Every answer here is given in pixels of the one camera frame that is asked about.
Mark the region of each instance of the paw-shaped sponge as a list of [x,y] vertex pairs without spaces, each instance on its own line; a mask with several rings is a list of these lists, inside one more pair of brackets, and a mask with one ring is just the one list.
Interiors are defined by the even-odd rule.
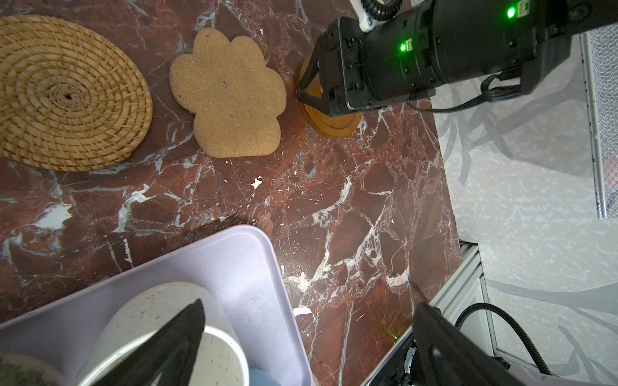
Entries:
[[251,38],[230,42],[204,28],[193,54],[174,59],[169,83],[176,101],[195,114],[195,139],[208,155],[265,156],[279,146],[286,88]]

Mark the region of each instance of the woven rattan coaster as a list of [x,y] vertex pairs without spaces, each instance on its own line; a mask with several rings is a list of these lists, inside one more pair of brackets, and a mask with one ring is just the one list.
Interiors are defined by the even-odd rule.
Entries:
[[106,38],[54,17],[0,18],[0,150],[83,172],[122,162],[152,121],[137,66]]

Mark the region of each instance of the lavender plastic bin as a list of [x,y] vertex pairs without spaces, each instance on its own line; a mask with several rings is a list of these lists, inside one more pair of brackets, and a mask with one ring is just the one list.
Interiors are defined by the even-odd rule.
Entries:
[[31,355],[72,384],[101,331],[135,295],[190,282],[221,303],[247,355],[281,386],[311,386],[311,370],[273,245],[238,225],[0,324],[0,353]]

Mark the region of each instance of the metal mesh basket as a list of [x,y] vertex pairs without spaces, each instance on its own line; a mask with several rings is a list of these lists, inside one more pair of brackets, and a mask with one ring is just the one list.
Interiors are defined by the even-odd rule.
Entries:
[[582,38],[599,218],[618,217],[618,23]]

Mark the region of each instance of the blue object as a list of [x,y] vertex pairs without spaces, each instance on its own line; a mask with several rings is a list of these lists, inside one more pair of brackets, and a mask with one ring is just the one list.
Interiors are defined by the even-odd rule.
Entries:
[[281,386],[279,382],[274,380],[262,370],[249,369],[249,386]]

